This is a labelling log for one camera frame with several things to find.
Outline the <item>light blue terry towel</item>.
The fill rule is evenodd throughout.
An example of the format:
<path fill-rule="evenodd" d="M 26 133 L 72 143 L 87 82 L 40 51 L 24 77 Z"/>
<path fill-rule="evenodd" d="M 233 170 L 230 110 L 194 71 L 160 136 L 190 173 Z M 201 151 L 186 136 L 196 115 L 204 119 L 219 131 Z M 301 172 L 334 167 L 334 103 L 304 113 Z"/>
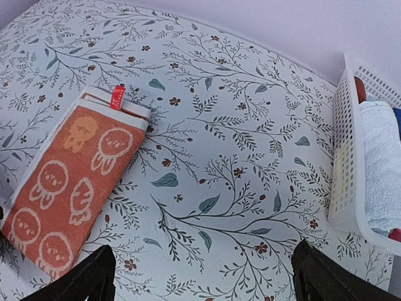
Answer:
<path fill-rule="evenodd" d="M 360 104 L 365 156 L 365 214 L 369 227 L 388 236 L 400 228 L 400 135 L 383 101 Z"/>

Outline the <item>orange patterned towel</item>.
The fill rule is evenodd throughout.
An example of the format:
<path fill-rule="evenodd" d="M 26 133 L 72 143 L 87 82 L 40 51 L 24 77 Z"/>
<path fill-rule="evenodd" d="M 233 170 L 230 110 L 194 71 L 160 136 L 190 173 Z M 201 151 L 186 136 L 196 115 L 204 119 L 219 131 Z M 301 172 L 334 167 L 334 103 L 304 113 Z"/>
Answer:
<path fill-rule="evenodd" d="M 58 279 L 76 263 L 93 225 L 145 138 L 150 110 L 88 86 L 56 124 L 3 206 L 1 231 Z"/>

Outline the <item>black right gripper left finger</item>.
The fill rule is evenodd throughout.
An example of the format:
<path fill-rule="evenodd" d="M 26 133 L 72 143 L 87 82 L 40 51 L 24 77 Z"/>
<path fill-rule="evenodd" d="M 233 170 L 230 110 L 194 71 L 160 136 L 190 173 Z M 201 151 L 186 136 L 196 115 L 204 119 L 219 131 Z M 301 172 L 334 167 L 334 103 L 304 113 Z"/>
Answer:
<path fill-rule="evenodd" d="M 23 298 L 25 301 L 106 300 L 115 298 L 116 259 L 103 245 L 67 274 Z"/>

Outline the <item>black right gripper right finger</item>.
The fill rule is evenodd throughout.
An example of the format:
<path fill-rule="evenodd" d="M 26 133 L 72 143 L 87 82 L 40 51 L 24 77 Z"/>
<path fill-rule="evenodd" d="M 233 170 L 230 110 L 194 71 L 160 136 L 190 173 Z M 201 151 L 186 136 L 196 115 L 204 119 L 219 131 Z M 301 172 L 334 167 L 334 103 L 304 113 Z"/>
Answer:
<path fill-rule="evenodd" d="M 302 240 L 291 257 L 297 300 L 397 300 Z"/>

